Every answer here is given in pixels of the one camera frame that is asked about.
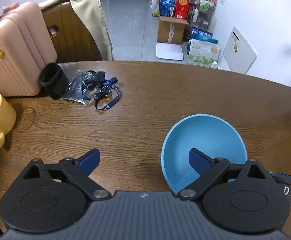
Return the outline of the blue carton box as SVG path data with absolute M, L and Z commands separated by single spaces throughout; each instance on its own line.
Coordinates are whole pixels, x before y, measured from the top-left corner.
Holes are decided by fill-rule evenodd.
M 174 0 L 160 0 L 160 16 L 174 17 Z

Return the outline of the white bathroom scale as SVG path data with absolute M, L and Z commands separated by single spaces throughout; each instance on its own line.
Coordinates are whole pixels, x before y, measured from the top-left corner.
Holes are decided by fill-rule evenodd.
M 178 44 L 157 43 L 156 57 L 164 60 L 182 61 L 184 59 L 182 47 Z

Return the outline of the green white bag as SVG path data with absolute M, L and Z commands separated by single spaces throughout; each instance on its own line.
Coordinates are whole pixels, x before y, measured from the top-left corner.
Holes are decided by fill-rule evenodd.
M 218 44 L 191 39 L 188 64 L 210 68 L 213 62 L 218 62 L 220 53 Z

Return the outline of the blue bowl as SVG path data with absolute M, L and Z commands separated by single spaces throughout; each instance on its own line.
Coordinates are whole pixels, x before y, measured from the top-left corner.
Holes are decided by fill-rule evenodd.
M 175 194 L 199 178 L 188 160 L 192 148 L 212 159 L 224 157 L 238 164 L 247 160 L 240 134 L 227 121 L 209 114 L 185 117 L 170 129 L 161 150 L 162 173 Z

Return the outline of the beige cloth on chair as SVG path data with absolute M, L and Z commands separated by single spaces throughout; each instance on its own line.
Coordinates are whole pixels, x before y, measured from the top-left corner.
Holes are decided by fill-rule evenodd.
M 94 38 L 102 60 L 113 61 L 113 46 L 101 0 L 46 0 L 38 5 L 40 9 L 44 10 L 65 1 L 70 2 L 74 12 Z

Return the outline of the pink suitcase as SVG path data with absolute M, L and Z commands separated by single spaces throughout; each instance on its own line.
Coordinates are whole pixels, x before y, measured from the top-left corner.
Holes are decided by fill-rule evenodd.
M 0 19 L 0 94 L 35 96 L 39 76 L 57 52 L 39 5 L 26 2 Z

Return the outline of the black cup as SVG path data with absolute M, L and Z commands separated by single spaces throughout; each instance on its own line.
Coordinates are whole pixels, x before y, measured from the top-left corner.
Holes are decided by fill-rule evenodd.
M 67 90 L 69 80 L 58 64 L 50 63 L 41 71 L 39 85 L 51 99 L 59 100 Z

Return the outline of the brown rubber band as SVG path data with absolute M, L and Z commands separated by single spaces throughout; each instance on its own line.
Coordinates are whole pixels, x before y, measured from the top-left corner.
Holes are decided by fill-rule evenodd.
M 19 133 L 27 132 L 34 124 L 36 111 L 33 107 L 25 107 L 19 113 L 16 120 L 16 131 Z

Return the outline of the cardboard box on floor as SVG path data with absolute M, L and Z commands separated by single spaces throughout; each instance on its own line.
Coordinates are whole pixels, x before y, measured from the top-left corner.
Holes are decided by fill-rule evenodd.
M 157 42 L 182 45 L 183 33 L 187 25 L 186 20 L 160 16 Z

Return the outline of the red carton box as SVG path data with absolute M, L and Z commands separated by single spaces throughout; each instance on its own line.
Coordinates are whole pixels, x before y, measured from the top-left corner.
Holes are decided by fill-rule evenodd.
M 175 0 L 175 18 L 186 20 L 189 11 L 190 0 Z

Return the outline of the wooden chair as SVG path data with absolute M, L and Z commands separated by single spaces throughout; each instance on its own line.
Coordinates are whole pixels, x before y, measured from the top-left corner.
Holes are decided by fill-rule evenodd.
M 58 63 L 102 59 L 94 38 L 69 1 L 43 9 L 42 13 L 57 52 Z

